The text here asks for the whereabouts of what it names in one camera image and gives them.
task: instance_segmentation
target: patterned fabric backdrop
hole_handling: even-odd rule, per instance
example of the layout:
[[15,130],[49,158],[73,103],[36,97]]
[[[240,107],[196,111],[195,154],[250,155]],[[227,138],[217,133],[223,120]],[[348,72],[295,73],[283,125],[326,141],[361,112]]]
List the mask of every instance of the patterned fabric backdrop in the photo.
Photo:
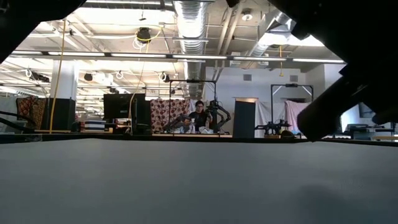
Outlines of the patterned fabric backdrop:
[[27,98],[17,99],[17,112],[20,115],[30,118],[36,123],[36,126],[28,123],[28,128],[40,129],[42,125],[45,103],[47,99],[29,96]]
[[[189,100],[171,100],[171,102],[171,121],[181,113],[189,113]],[[150,101],[152,132],[162,131],[163,126],[169,122],[169,103],[169,100]]]

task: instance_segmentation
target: person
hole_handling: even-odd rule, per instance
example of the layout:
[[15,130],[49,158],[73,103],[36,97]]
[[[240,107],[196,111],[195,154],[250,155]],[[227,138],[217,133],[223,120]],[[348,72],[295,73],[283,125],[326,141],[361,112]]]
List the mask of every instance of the person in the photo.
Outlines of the person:
[[204,103],[200,100],[198,100],[195,103],[196,110],[195,112],[192,112],[189,114],[190,118],[195,119],[195,130],[199,131],[200,127],[206,126],[206,121],[209,121],[211,123],[213,121],[213,118],[211,117],[211,114],[206,114],[205,111],[203,110],[204,108]]

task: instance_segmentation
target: gray table surface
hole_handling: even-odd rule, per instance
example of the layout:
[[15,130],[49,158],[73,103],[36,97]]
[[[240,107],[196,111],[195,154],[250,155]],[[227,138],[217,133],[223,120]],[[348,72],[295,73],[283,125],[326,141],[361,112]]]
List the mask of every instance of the gray table surface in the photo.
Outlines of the gray table surface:
[[398,148],[0,145],[0,223],[397,223]]

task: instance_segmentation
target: black monitor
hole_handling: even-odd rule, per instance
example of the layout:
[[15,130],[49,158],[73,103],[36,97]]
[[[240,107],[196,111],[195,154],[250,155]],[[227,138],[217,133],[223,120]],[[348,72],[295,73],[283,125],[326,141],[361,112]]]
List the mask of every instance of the black monitor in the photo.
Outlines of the black monitor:
[[[104,118],[128,118],[132,94],[104,94]],[[150,125],[150,102],[145,94],[135,94],[131,103],[131,116],[137,124]]]

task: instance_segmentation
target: yellow cable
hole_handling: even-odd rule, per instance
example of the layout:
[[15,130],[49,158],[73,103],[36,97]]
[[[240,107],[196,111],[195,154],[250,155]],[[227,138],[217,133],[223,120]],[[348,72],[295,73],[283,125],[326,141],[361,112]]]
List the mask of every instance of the yellow cable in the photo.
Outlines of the yellow cable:
[[[148,53],[148,49],[149,49],[149,41],[148,41],[148,43],[147,43],[147,50],[146,50],[145,53]],[[131,98],[130,98],[130,105],[129,105],[129,120],[130,120],[130,135],[131,135],[131,136],[132,136],[131,104],[132,104],[132,101],[133,101],[133,99],[134,99],[134,96],[136,95],[136,92],[137,92],[138,89],[139,89],[139,84],[140,84],[140,82],[141,82],[141,78],[142,78],[142,73],[143,73],[143,71],[144,71],[144,67],[145,67],[145,62],[142,64],[141,75],[140,75],[140,77],[139,77],[139,79],[138,79],[137,88],[136,88],[136,90],[134,91],[134,93],[132,94],[132,96],[131,96]]]
[[52,134],[52,121],[54,119],[54,109],[55,109],[55,100],[57,99],[57,91],[58,91],[58,84],[60,81],[60,75],[61,75],[61,66],[62,66],[62,59],[63,59],[63,51],[65,49],[65,30],[67,27],[67,20],[63,21],[63,32],[62,32],[62,49],[61,49],[61,58],[60,58],[60,65],[58,67],[58,75],[57,75],[57,82],[55,84],[55,91],[54,91],[54,99],[52,102],[52,108],[51,108],[51,117],[50,117],[50,134]]
[[149,44],[149,41],[150,40],[153,40],[153,39],[155,39],[156,37],[158,37],[159,36],[159,34],[160,34],[160,32],[162,31],[162,29],[156,34],[156,36],[154,36],[154,37],[151,37],[151,38],[149,38],[149,39],[141,39],[141,38],[138,38],[137,37],[137,33],[138,33],[138,31],[136,32],[136,38],[137,38],[137,40],[141,40],[141,41],[148,41],[148,43],[147,44]]
[[[282,46],[279,46],[279,57],[282,57]],[[280,74],[279,74],[279,76],[280,77],[283,77],[284,76],[284,74],[282,73],[282,62],[280,62]]]

